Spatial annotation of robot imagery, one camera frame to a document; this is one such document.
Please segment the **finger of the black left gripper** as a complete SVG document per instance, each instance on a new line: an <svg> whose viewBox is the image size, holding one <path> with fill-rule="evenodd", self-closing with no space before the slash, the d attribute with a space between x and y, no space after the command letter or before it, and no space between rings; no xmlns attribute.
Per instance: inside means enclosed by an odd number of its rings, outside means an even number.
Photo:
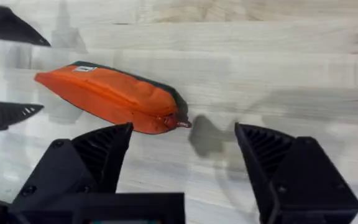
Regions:
<svg viewBox="0 0 358 224"><path fill-rule="evenodd" d="M0 6L0 40L51 46L46 38L6 6Z"/></svg>
<svg viewBox="0 0 358 224"><path fill-rule="evenodd" d="M7 130L9 126L30 118L43 108L43 105L38 104L0 101L0 131Z"/></svg>

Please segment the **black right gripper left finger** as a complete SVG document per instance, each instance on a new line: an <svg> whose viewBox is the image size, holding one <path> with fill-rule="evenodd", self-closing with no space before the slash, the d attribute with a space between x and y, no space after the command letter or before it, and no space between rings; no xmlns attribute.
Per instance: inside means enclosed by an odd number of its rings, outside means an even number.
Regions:
<svg viewBox="0 0 358 224"><path fill-rule="evenodd" d="M44 207L68 195L114 194L133 124L52 141L14 199L11 210Z"/></svg>

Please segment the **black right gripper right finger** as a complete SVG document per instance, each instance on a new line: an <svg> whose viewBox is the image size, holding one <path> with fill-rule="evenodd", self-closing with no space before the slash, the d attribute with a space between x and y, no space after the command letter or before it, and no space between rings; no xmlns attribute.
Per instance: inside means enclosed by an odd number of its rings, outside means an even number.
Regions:
<svg viewBox="0 0 358 224"><path fill-rule="evenodd" d="M358 198L310 136L236 123L261 223L351 223Z"/></svg>

